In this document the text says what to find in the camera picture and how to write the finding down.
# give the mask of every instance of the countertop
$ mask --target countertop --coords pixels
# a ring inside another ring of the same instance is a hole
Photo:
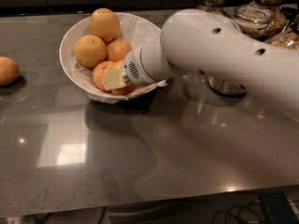
[[[161,26],[174,10],[135,14]],[[299,125],[201,74],[129,102],[91,100],[65,75],[64,34],[89,14],[0,19],[0,217],[299,184]]]

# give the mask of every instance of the robotic arm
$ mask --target robotic arm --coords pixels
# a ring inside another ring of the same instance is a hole
[[[125,74],[137,86],[202,70],[242,84],[293,119],[299,120],[299,51],[256,41],[232,24],[198,9],[175,13],[161,36],[125,58]]]

